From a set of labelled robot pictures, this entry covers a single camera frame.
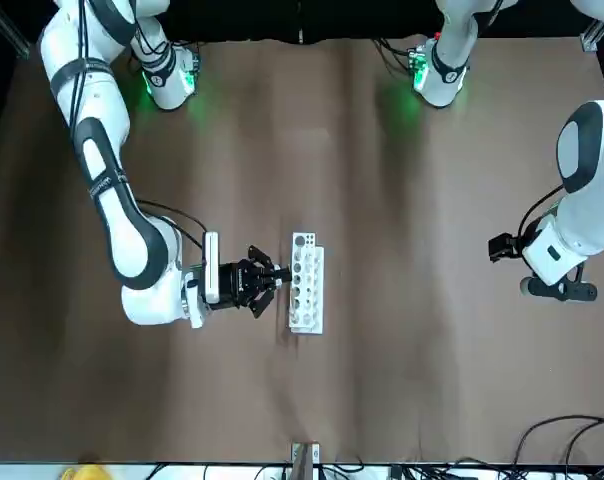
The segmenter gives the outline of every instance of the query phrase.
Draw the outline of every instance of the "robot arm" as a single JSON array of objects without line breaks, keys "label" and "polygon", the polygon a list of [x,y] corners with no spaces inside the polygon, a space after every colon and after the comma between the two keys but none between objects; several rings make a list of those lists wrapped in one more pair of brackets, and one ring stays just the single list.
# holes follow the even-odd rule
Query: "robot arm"
[{"label": "robot arm", "polygon": [[120,161],[130,123],[109,65],[125,46],[132,43],[145,76],[152,77],[152,93],[160,107],[177,108],[193,93],[193,85],[182,81],[196,67],[191,52],[183,48],[176,52],[155,19],[143,22],[147,50],[136,36],[135,9],[157,14],[168,2],[56,3],[60,9],[44,29],[39,49],[107,235],[127,316],[145,325],[189,318],[194,327],[202,326],[214,309],[246,306],[259,316],[275,289],[290,281],[289,270],[273,265],[255,247],[249,249],[248,259],[220,265],[217,234],[211,232],[204,236],[202,265],[183,269],[182,238],[174,223],[141,212]]},{"label": "robot arm", "polygon": [[[566,194],[534,220],[520,238],[502,234],[489,242],[489,256],[522,257],[534,273],[524,293],[560,300],[595,300],[581,282],[582,265],[604,251],[604,101],[578,108],[557,142],[557,162]],[[578,267],[576,280],[567,274]]]},{"label": "robot arm", "polygon": [[[410,65],[414,90],[430,105],[450,105],[462,89],[468,60],[482,32],[498,13],[518,0],[435,0],[444,16],[439,39],[429,39],[411,52],[419,56]],[[604,22],[604,0],[571,0],[580,12]]]},{"label": "robot arm", "polygon": [[[115,5],[121,26],[117,27],[119,35],[114,36],[128,42],[135,32],[133,11],[128,1]],[[75,79],[86,70],[71,140],[107,233],[113,271],[126,287],[142,290],[154,285],[167,269],[167,239],[140,212],[120,161],[120,148],[129,132],[129,116],[109,64],[124,45],[105,33],[93,8],[84,7],[90,32],[88,45],[84,46],[88,58],[78,58],[81,12],[79,2],[73,1],[62,3],[45,28],[40,53],[51,91],[70,126]]]}]

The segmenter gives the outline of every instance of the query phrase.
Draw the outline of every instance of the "brown mat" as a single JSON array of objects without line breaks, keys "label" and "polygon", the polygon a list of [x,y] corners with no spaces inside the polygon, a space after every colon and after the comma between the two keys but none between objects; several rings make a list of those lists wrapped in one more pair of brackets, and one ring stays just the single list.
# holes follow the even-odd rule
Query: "brown mat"
[{"label": "brown mat", "polygon": [[[205,328],[127,321],[104,235],[37,61],[16,71],[0,127],[0,460],[507,461],[545,417],[604,414],[604,255],[594,305],[519,293],[519,262],[486,241],[559,183],[555,142],[604,97],[576,39],[486,40],[466,90],[427,108],[370,42],[203,49],[201,92],[156,110],[120,84],[134,192],[288,257],[326,247],[325,334],[291,337],[285,300]],[[187,258],[197,252],[187,247]],[[558,460],[577,425],[524,459]],[[575,456],[604,462],[604,428]]]}]

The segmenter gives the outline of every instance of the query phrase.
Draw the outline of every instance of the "black background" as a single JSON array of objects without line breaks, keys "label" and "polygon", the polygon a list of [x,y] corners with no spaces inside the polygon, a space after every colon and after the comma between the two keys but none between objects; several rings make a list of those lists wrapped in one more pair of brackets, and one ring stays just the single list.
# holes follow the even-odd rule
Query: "black background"
[{"label": "black background", "polygon": [[[56,12],[52,0],[0,0],[33,43]],[[442,25],[434,0],[172,0],[160,17],[167,36],[201,42],[275,39],[304,43],[329,38],[431,36]],[[577,36],[590,23],[568,0],[520,0],[500,13],[486,37]],[[604,73],[604,39],[598,58]],[[15,54],[0,36],[0,113]]]}]

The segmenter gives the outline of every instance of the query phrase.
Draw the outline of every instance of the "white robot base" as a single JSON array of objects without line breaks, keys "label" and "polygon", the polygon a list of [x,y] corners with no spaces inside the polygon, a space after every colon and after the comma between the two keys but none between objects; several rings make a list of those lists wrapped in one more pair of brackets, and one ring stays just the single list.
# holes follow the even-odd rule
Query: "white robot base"
[{"label": "white robot base", "polygon": [[144,66],[143,77],[147,92],[162,110],[175,110],[197,92],[200,57],[186,47],[172,45],[175,63],[168,76],[162,75],[166,66],[157,71]]},{"label": "white robot base", "polygon": [[450,72],[443,77],[434,65],[433,49],[436,45],[437,40],[430,38],[425,44],[412,49],[409,52],[412,60],[410,67],[415,92],[429,105],[444,108],[453,103],[455,96],[462,90],[469,67],[465,65],[461,72]]}]

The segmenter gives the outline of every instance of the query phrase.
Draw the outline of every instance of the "yellow object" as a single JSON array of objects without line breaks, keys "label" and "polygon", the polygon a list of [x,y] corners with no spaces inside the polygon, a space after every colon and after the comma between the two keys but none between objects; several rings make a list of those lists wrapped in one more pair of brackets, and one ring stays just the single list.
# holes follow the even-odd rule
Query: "yellow object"
[{"label": "yellow object", "polygon": [[60,480],[111,480],[112,477],[109,475],[104,467],[100,465],[85,465],[80,467],[76,472],[74,469],[67,469]]}]

